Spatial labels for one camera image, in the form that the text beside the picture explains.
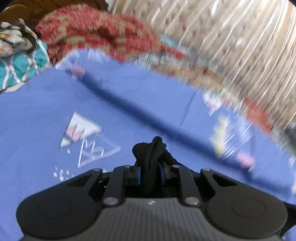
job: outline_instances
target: pile of clothes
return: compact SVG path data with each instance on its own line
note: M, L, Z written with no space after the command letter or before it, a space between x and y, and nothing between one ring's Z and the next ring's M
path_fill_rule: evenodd
M48 55L53 63L73 49L86 48L100 48L118 61L129 60L145 52L187 58L163 44L151 27L135 17L111 15L88 6L56 9L40 20L36 31L48 45Z
M50 66L47 46L22 19L0 25L0 91L25 81Z

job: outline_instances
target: circular pad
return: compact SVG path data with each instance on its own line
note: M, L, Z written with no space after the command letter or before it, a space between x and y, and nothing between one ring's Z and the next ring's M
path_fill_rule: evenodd
M206 212L219 230L244 239L261 239L277 233L288 215L277 198L245 186L222 188L209 201Z
M22 231L40 239L62 239L84 231L96 218L94 200L80 188L46 190L25 199L17 209Z

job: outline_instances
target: teal patterned cloth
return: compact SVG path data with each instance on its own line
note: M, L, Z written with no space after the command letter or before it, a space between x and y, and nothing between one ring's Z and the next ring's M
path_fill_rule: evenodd
M38 47L30 54L0 58L0 91L25 82L50 66L47 45L40 40L37 43Z

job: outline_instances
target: metal screw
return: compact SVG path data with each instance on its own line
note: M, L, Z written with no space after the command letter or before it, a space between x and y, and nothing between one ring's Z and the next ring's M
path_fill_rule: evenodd
M113 206L118 204L118 199L115 197L106 197L103 202L106 205Z
M149 202L147 202L149 205L153 205L153 204L155 204L156 203L156 201L154 201L154 200L151 200L151 201L149 201Z
M200 203L200 200L197 197L187 197L185 199L185 203L195 206L198 205Z

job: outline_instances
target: pink flower print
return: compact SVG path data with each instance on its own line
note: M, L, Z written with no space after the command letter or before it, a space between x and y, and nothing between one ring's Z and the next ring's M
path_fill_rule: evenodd
M207 71L208 71L208 68L204 68L202 75L205 75L207 73Z
M249 171L252 171L255 166L255 159L247 152L239 152L237 154L237 160L241 164L241 168L248 168Z
M81 137L83 136L83 133L84 133L84 130L81 131L81 132L79 132L78 134L74 134L74 135L72 136L72 140L73 140L74 142L79 141L79 140L81 139Z
M78 65L71 66L70 71L74 79L82 78L85 74L85 69Z
M75 126L69 126L68 129L66 130L67 136L71 137L71 139L74 142L77 142L81 139L84 133L84 129L82 131L76 132L77 125Z

